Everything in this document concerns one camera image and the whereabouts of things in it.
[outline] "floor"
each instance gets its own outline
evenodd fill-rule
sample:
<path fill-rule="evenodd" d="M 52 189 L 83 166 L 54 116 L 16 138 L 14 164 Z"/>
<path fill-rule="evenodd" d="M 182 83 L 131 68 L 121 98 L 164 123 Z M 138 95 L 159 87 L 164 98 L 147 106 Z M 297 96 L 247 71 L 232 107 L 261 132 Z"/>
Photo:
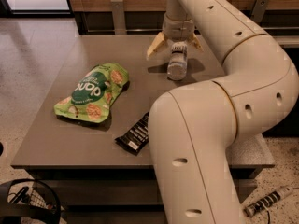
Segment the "floor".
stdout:
<path fill-rule="evenodd" d="M 28 177 L 10 163 L 78 37 L 73 19 L 0 19 L 0 183 Z M 258 188 L 244 206 L 280 186 L 299 188 L 299 138 L 266 138 L 266 143 L 276 167 L 258 175 Z M 272 224 L 298 224 L 299 189 L 269 211 Z M 246 223 L 267 223 L 267 214 Z"/>

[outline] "table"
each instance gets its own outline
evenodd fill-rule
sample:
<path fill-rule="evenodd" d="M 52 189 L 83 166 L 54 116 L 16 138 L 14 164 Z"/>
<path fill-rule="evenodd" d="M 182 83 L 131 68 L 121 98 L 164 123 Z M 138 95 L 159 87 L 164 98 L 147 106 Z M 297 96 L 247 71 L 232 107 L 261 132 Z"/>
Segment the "table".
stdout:
<path fill-rule="evenodd" d="M 221 77 L 224 73 L 205 40 L 199 36 L 204 52 L 189 47 L 187 77 L 180 82 L 169 80 L 166 67 L 170 48 L 146 60 L 146 51 L 153 38 L 154 35 L 80 37 L 11 166 L 25 169 L 34 178 L 47 180 L 66 208 L 101 205 L 102 208 L 127 206 L 130 209 L 132 206 L 150 206 L 151 214 L 145 212 L 145 218 L 154 217 L 152 212 L 157 213 L 159 221 L 164 223 L 149 145 L 134 156 L 116 145 L 114 139 L 125 134 L 140 120 L 164 92 L 181 85 Z M 92 128 L 57 119 L 53 106 L 69 96 L 85 74 L 99 63 L 119 63 L 130 76 L 129 88 L 111 107 L 111 119 Z M 246 152 L 242 151 L 242 145 L 230 147 L 228 162 L 240 174 L 247 170 L 244 178 L 252 179 L 257 175 L 257 170 L 260 172 L 264 167 L 274 166 L 274 160 L 262 136 L 248 142 L 250 145 L 246 144 Z M 141 220 L 147 223 L 144 217 L 131 211 L 135 215 L 130 215 L 130 218 L 135 218 L 136 223 Z"/>

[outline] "chip bag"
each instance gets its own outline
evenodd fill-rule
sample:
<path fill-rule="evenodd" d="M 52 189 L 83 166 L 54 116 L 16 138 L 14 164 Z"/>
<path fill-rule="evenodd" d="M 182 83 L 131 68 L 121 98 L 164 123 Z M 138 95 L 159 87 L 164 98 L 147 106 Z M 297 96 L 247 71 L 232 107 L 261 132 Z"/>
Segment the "chip bag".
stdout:
<path fill-rule="evenodd" d="M 96 65 L 78 83 L 71 96 L 54 106 L 55 114 L 91 123 L 103 122 L 128 81 L 128 72 L 119 64 Z"/>

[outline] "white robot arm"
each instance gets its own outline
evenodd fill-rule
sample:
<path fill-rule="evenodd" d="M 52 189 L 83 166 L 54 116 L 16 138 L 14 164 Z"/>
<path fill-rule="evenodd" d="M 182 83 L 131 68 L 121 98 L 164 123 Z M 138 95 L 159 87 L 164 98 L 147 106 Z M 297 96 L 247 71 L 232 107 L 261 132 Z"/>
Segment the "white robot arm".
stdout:
<path fill-rule="evenodd" d="M 225 0 L 178 0 L 226 76 L 162 95 L 149 145 L 169 224 L 245 223 L 225 157 L 292 110 L 298 73 L 264 29 Z"/>

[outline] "cable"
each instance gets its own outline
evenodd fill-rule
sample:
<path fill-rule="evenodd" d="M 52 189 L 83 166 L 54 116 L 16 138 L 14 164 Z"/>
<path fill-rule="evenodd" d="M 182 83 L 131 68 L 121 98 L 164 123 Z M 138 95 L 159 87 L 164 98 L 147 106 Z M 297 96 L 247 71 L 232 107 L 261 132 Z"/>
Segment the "cable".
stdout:
<path fill-rule="evenodd" d="M 269 210 L 267 210 L 267 214 L 268 214 L 268 224 L 270 224 L 270 212 L 269 212 Z"/>

